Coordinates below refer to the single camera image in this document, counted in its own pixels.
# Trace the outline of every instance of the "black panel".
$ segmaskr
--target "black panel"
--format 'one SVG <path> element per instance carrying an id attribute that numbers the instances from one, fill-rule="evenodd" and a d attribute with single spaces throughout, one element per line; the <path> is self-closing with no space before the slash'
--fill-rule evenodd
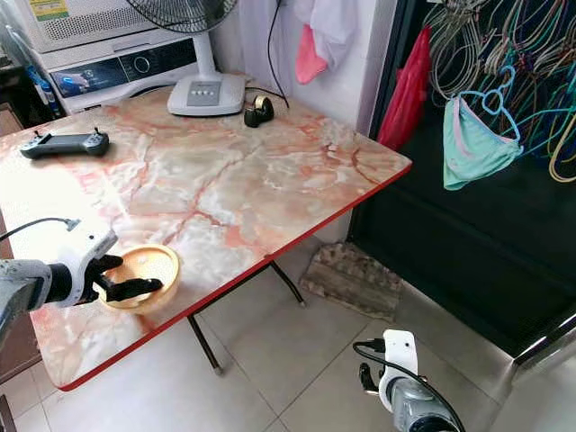
<path id="1" fill-rule="evenodd" d="M 52 72 L 52 79 L 62 97 L 83 95 L 128 82 L 117 58 Z"/>
<path id="2" fill-rule="evenodd" d="M 442 112 L 402 149 L 411 171 L 368 201 L 353 241 L 516 356 L 574 312 L 573 186 L 532 158 L 448 192 Z"/>
<path id="3" fill-rule="evenodd" d="M 181 68 L 196 61 L 192 40 L 164 45 L 120 57 L 130 81 Z"/>

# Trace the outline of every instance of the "fan pole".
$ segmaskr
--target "fan pole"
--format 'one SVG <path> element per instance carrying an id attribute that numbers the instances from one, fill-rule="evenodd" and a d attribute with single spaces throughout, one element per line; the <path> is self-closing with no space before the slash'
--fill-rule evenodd
<path id="1" fill-rule="evenodd" d="M 195 34 L 192 39 L 194 41 L 194 50 L 196 51 L 199 75 L 201 77 L 215 77 L 216 67 L 214 66 L 208 32 L 203 31 L 202 33 Z"/>

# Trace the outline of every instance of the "blue hanger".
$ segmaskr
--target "blue hanger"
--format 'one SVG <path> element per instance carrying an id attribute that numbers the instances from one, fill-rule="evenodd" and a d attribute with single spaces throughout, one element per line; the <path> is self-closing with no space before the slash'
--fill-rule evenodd
<path id="1" fill-rule="evenodd" d="M 508 119 L 508 121 L 510 122 L 510 124 L 512 125 L 511 129 L 514 131 L 514 134 L 516 135 L 514 141 L 516 143 L 519 143 L 521 139 L 520 131 L 518 130 L 518 126 L 516 125 L 516 122 L 512 118 L 510 112 L 506 108 L 504 108 L 504 94 L 502 93 L 504 89 L 511 87 L 514 84 L 514 79 L 516 78 L 516 70 L 512 66 L 505 66 L 500 70 L 501 75 L 504 75 L 506 72 L 510 73 L 510 79 L 506 83 L 499 85 L 496 89 L 489 90 L 486 93 L 468 90 L 465 92 L 460 92 L 460 95 L 473 95 L 480 97 L 482 100 L 482 108 L 488 114 L 491 115 L 499 115 L 501 113 L 504 114 Z M 498 107 L 495 110 L 492 110 L 487 104 L 487 99 L 494 95 L 498 97 Z"/>

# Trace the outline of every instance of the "red bag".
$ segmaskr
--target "red bag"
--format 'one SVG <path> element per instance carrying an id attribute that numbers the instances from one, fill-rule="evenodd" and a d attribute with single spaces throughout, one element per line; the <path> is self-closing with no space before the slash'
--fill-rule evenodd
<path id="1" fill-rule="evenodd" d="M 397 150 L 404 145 L 422 117 L 430 72 L 430 28 L 425 27 L 412 48 L 382 121 L 378 142 Z"/>

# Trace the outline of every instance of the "electric fan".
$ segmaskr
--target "electric fan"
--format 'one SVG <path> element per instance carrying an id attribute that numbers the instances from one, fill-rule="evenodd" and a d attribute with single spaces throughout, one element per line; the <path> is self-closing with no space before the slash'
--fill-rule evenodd
<path id="1" fill-rule="evenodd" d="M 208 30 L 230 13 L 236 0 L 127 0 L 158 27 L 192 34 L 198 73 L 182 78 L 168 99 L 172 114 L 210 116 L 238 113 L 244 78 L 216 71 Z"/>

